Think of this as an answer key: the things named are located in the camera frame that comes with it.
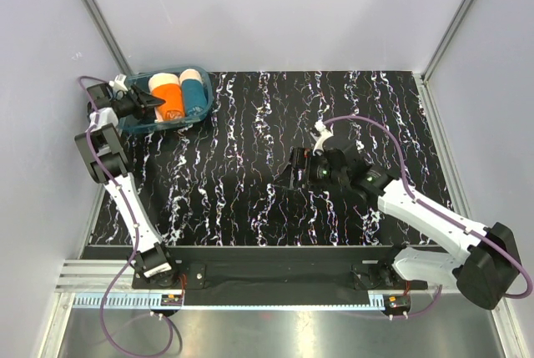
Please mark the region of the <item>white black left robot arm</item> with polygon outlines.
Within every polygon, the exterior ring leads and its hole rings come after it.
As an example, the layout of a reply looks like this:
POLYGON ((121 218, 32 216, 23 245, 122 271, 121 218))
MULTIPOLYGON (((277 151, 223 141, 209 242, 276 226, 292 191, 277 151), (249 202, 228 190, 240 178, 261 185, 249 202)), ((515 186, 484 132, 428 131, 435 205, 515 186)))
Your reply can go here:
POLYGON ((89 175, 108 192, 123 218, 133 243, 128 264, 135 275, 148 284, 174 286, 180 268, 172 259, 159 232, 152 225, 139 198, 133 166, 118 132, 119 120, 141 118, 164 101, 137 86, 123 91, 118 98, 109 83, 97 83, 88 93, 88 129, 74 140, 89 175))

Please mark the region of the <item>teal beige cartoon towel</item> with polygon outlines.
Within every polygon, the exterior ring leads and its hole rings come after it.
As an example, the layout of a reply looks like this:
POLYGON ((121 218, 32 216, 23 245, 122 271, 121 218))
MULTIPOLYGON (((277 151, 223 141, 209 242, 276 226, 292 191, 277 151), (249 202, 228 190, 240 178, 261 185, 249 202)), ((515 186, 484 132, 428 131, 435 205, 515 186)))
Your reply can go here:
POLYGON ((179 81, 186 115, 188 117, 199 115, 208 104, 200 72, 188 68, 180 74, 179 81))

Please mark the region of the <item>orange cartoon towel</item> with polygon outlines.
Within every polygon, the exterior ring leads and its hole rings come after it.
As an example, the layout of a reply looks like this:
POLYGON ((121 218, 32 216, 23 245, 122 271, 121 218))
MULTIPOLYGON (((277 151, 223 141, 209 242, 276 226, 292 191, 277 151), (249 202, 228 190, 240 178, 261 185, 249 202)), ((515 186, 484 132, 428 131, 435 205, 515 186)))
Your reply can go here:
POLYGON ((166 103, 155 109, 156 121, 166 122, 185 117, 179 78, 172 73, 156 73, 149 79, 150 93, 166 103))

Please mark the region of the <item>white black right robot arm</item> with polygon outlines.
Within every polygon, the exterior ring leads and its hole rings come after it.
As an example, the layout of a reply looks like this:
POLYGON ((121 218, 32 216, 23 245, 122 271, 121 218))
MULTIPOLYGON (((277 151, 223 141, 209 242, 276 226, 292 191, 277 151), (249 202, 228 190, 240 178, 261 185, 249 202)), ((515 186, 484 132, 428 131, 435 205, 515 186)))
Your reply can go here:
POLYGON ((392 247, 367 271, 365 287, 397 288, 424 281, 455 287, 474 305, 493 310, 520 274, 512 231, 501 223, 487 227, 464 218, 423 194, 406 191, 401 179, 363 159, 348 160, 339 149, 313 152, 293 148, 274 184, 282 189, 339 191, 399 219, 434 240, 440 252, 392 247))

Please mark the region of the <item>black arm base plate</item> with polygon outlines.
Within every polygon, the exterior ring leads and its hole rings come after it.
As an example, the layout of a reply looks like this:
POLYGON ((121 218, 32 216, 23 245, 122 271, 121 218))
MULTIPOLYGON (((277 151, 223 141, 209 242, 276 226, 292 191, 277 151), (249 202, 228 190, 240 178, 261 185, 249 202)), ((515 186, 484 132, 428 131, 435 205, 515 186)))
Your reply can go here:
POLYGON ((170 247, 138 252, 138 279, 170 287, 182 275, 191 289, 217 286, 326 286, 348 290, 401 289, 396 275, 380 275, 398 246, 170 247))

